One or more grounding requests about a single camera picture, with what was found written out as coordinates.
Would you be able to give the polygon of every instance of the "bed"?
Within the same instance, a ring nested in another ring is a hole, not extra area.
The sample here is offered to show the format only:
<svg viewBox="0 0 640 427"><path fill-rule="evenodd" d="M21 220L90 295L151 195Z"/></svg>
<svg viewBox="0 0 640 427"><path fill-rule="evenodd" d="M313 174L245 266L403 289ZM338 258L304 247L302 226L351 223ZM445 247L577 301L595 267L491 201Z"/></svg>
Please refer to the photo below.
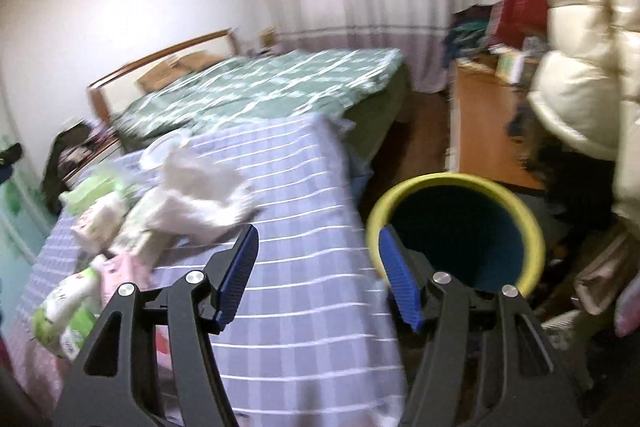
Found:
<svg viewBox="0 0 640 427"><path fill-rule="evenodd" d="M250 178L259 202L250 222L260 248L247 291L236 320L211 337L231 405L250 425L386 425L381 418L398 419L402 410L405 379L386 290L369 260L335 129L325 116L305 114L192 139L198 154ZM114 163L142 176L139 157ZM18 381L47 412L65 367L30 341L28 319L76 269L72 223L63 213L47 239L8 339ZM161 258L154 285L204 266L235 237L225 239L213 246L180 240ZM170 380L162 391L168 417L176 418Z"/></svg>
<svg viewBox="0 0 640 427"><path fill-rule="evenodd" d="M137 79L167 57L206 51L227 60L145 94ZM350 152L368 163L398 116L410 85L398 50L293 51L246 58L229 30L183 42L128 64L89 86L96 115L114 126L126 150L180 127L193 134L322 112L355 125Z"/></svg>

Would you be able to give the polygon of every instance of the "light green curtain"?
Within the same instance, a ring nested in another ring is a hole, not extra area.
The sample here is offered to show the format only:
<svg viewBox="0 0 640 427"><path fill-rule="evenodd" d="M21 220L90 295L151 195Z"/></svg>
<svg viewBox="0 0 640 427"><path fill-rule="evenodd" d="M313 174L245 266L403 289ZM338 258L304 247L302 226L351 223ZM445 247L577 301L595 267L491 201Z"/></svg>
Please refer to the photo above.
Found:
<svg viewBox="0 0 640 427"><path fill-rule="evenodd" d="M0 150L16 141L0 92ZM31 267L55 219L44 206L38 181L26 160L14 165L12 178L0 186L0 309L7 334Z"/></svg>

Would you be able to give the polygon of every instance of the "yellow rim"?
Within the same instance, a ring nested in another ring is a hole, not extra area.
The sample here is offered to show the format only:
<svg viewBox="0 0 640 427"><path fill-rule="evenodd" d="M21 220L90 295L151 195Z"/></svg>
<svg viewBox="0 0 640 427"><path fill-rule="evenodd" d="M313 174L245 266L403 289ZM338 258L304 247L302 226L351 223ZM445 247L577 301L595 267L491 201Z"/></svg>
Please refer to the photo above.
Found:
<svg viewBox="0 0 640 427"><path fill-rule="evenodd" d="M524 245L524 260L522 272L516 286L522 295L527 296L535 288L545 262L545 244L542 232L527 206L510 190L492 181L472 176L471 174L457 174L455 172L439 172L412 178L393 188L390 188L373 207L367 219L367 245L373 266L388 284L385 267L378 251L378 235L380 230L389 222L391 215L404 198L417 190L435 185L457 185L459 187L476 190L503 206L518 227Z"/></svg>

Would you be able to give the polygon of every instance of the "floor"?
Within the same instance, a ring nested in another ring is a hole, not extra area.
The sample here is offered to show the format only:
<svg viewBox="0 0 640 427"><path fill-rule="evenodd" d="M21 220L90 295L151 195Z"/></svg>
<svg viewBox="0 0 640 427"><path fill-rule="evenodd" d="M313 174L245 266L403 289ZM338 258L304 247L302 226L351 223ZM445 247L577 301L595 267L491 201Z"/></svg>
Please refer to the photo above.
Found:
<svg viewBox="0 0 640 427"><path fill-rule="evenodd" d="M394 123L372 161L374 175L359 211L366 223L373 206L387 190L404 180L444 171L449 146L449 102L439 93L412 92L412 121Z"/></svg>

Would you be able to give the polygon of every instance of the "cream puffer jacket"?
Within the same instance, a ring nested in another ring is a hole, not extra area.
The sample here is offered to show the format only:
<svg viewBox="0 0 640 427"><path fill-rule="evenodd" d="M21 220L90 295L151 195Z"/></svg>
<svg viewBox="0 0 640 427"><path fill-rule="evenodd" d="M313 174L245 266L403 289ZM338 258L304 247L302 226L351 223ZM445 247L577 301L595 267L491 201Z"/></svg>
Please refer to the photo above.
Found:
<svg viewBox="0 0 640 427"><path fill-rule="evenodd" d="M548 0L549 36L529 100L547 130L614 160L615 210L640 237L640 0Z"/></svg>

